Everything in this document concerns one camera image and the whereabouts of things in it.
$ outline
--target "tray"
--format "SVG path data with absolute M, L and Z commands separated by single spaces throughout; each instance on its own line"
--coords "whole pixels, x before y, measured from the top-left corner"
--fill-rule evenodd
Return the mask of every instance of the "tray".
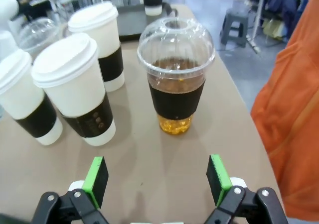
M 146 26 L 153 21 L 168 16 L 178 16 L 175 8 L 171 8 L 166 2 L 162 4 L 162 14 L 147 16 L 143 4 L 118 7 L 117 18 L 120 41 L 138 41 Z

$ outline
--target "orange jacket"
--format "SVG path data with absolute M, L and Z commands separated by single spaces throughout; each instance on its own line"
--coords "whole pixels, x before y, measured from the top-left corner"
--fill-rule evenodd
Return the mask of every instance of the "orange jacket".
M 319 0 L 309 0 L 251 115 L 287 216 L 319 221 Z

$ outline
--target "bolt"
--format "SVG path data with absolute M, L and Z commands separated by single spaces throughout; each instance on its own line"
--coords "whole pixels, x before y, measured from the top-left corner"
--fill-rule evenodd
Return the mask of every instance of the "bolt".
M 81 196 L 81 193 L 80 193 L 80 192 L 75 192 L 75 193 L 74 193 L 74 196 L 75 196 L 76 198 L 78 198 L 79 196 Z
M 263 190 L 263 191 L 261 192 L 261 194 L 262 194 L 263 196 L 267 197 L 267 196 L 269 195 L 269 192 L 268 192 L 267 190 Z
M 53 195 L 50 195 L 49 197 L 48 197 L 48 201 L 52 201 L 54 199 L 54 196 Z
M 234 189 L 234 193 L 240 194 L 240 193 L 241 193 L 241 189 L 240 189 L 240 188 L 235 188 L 235 189 Z

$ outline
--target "plastic stool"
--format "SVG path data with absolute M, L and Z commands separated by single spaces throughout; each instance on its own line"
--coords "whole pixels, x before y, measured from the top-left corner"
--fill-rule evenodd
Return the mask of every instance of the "plastic stool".
M 232 27 L 233 22 L 239 22 L 239 28 Z M 246 46 L 246 36 L 248 29 L 248 13 L 239 12 L 233 9 L 229 9 L 226 12 L 223 28 L 220 32 L 220 42 L 226 45 L 229 40 L 236 42 L 238 45 Z M 230 36 L 229 32 L 231 30 L 237 30 L 238 36 Z

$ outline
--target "beige table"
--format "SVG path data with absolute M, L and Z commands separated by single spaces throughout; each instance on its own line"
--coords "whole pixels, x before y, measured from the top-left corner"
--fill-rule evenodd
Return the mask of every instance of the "beige table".
M 180 16 L 193 17 L 186 6 L 176 7 Z M 126 84 L 108 94 L 117 127 L 110 143 L 91 147 L 64 122 L 59 141 L 44 147 L 9 117 L 0 121 L 1 213 L 31 219 L 44 192 L 63 195 L 101 155 L 110 174 L 102 213 L 110 224 L 204 223 L 214 209 L 205 175 L 212 153 L 251 190 L 269 186 L 279 193 L 264 146 L 220 57 L 207 73 L 190 130 L 171 136 L 159 128 L 136 48 L 136 42 L 123 44 Z

